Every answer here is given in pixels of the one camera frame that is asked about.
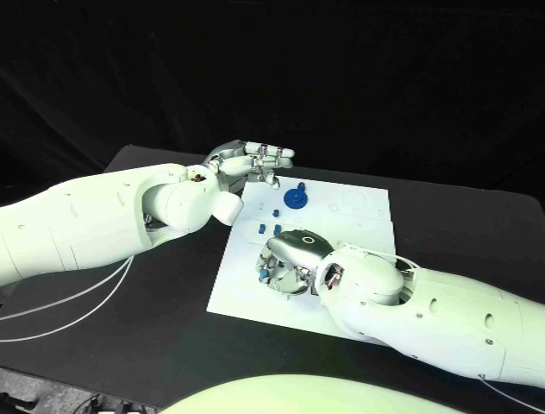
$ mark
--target robotic hand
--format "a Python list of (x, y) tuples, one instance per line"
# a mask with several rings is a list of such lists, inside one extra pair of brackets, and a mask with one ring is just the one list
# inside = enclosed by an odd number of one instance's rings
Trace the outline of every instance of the robotic hand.
[(283, 232), (260, 254), (260, 282), (286, 295), (313, 287), (354, 339), (466, 377), (545, 388), (545, 304), (413, 262), (400, 271), (377, 253)]
[(0, 286), (114, 263), (198, 231), (211, 216), (233, 225), (243, 207), (233, 193), (246, 179), (279, 188), (274, 168), (292, 167), (293, 156), (287, 148), (233, 141), (202, 165), (163, 164), (73, 179), (2, 207)]

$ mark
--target white cable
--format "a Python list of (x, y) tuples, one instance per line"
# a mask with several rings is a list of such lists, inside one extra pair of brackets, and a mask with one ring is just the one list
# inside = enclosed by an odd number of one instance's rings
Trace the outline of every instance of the white cable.
[(372, 253), (377, 254), (379, 256), (388, 256), (388, 257), (394, 257), (395, 259), (401, 260), (404, 263), (407, 263), (413, 268), (420, 268), (420, 266), (416, 264), (416, 262), (413, 262), (410, 259), (407, 259), (405, 257), (398, 256), (397, 254), (390, 254), (390, 253), (384, 253), (384, 252), (378, 252), (377, 250), (369, 250), (368, 248), (364, 248), (361, 246), (356, 246), (355, 244), (346, 243), (343, 242), (345, 246), (351, 246), (354, 248), (358, 248), (359, 250), (364, 250), (367, 253)]
[(80, 298), (83, 295), (86, 295), (90, 291), (93, 291), (99, 286), (104, 285), (104, 283), (107, 283), (114, 276), (117, 275), (117, 273), (122, 271), (122, 269), (126, 267), (127, 263), (130, 262), (132, 258), (129, 258), (126, 260), (126, 262), (120, 265), (120, 267), (117, 268), (117, 270), (112, 273), (112, 275), (103, 279), (94, 286), (90, 286), (81, 293), (77, 293), (74, 296), (70, 296), (65, 299), (58, 300), (57, 302), (52, 302), (51, 304), (45, 304), (44, 306), (40, 306), (38, 308), (29, 309), (29, 310), (24, 310), (22, 312), (18, 312), (12, 315), (6, 315), (5, 317), (0, 317), (0, 321), (5, 321), (6, 319), (12, 319), (14, 317), (21, 317), (24, 315), (28, 315), (29, 313), (42, 311), (44, 309), (48, 309), (52, 306), (57, 306), (58, 304), (65, 304), (71, 299)]
[(499, 394), (505, 395), (509, 399), (512, 399), (516, 403), (519, 403), (521, 405), (525, 405), (528, 408), (532, 408), (537, 412), (541, 412), (542, 414), (545, 414), (545, 410), (535, 407), (534, 405), (529, 405), (528, 403), (524, 403), (518, 398), (513, 398), (509, 394), (506, 394), (505, 392), (502, 392), (498, 388), (495, 388), (482, 378), (480, 381), (485, 383), (486, 386), (489, 386)]
[(103, 302), (96, 306), (96, 308), (83, 317), (80, 317), (74, 322), (71, 322), (67, 325), (61, 326), (61, 328), (57, 328), (57, 329), (51, 330), (50, 332), (45, 332), (44, 334), (38, 334), (35, 336), (27, 336), (25, 338), (0, 339), (0, 342), (21, 342), (21, 341), (28, 341), (31, 339), (41, 338), (42, 336), (48, 336), (51, 334), (55, 334), (61, 330), (70, 328), (70, 326), (74, 326), (80, 321), (83, 321), (84, 319), (87, 319), (87, 317), (90, 317), (96, 313), (96, 311), (99, 310), (99, 308), (104, 305), (104, 303), (107, 302), (107, 300), (114, 295), (114, 293), (117, 291), (117, 288), (120, 287), (120, 284), (122, 284), (123, 280), (126, 279), (126, 275), (127, 275), (127, 271), (130, 270), (132, 262), (133, 262), (133, 257), (130, 258), (130, 261), (127, 262), (126, 271), (123, 272), (123, 276), (120, 278), (120, 281), (117, 282), (117, 285), (116, 285), (114, 289), (112, 290), (112, 293), (107, 295), (107, 297), (104, 298)]

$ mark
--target black fabric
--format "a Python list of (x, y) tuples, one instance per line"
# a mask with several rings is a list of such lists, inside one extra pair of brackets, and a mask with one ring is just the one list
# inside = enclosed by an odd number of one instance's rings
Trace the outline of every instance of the black fabric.
[(545, 7), (0, 2), (0, 163), (29, 193), (127, 144), (238, 138), (545, 204)]
[[(202, 156), (142, 147), (119, 153), (107, 171)], [(390, 190), (397, 251), (423, 266), (464, 274), (545, 303), (545, 216), (534, 198), (307, 168), (305, 179)], [(464, 412), (531, 412), (475, 379), (401, 356), (392, 349), (207, 312), (230, 228), (205, 228), (136, 257), (127, 280), (101, 310), (38, 340), (0, 344), (0, 367), (166, 406), (230, 380), (309, 373), (387, 386)], [(90, 287), (116, 265), (25, 280), (0, 315)], [(114, 282), (50, 311), (0, 323), (0, 338), (29, 336), (77, 319)], [(545, 391), (499, 384), (545, 409)]]

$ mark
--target metal robot hand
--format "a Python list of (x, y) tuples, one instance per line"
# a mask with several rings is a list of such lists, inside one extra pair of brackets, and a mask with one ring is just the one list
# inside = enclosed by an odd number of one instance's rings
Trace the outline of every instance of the metal robot hand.
[(286, 295), (302, 295), (333, 250), (332, 244), (312, 231), (284, 231), (269, 239), (260, 252), (260, 283)]
[(237, 192), (246, 180), (260, 181), (279, 189), (274, 168), (292, 168), (296, 152), (258, 142), (233, 141), (210, 153), (205, 166), (215, 172), (222, 191)]

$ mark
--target white paper sheet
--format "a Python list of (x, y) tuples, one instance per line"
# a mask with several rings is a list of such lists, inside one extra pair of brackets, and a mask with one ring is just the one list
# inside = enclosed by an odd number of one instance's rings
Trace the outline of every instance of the white paper sheet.
[[(300, 182), (306, 184), (309, 202), (303, 209), (292, 210), (283, 196)], [(388, 191), (287, 177), (280, 177), (280, 183), (279, 190), (261, 183), (246, 185), (241, 197), (246, 205), (233, 227), (207, 309), (231, 317), (351, 338), (336, 326), (318, 296), (309, 292), (287, 300), (260, 283), (257, 258), (274, 235), (276, 224), (283, 230), (312, 230), (335, 247), (339, 241), (346, 241), (395, 254)], [(279, 217), (273, 217), (274, 209), (280, 211)], [(261, 224), (267, 226), (264, 235), (258, 232)]]

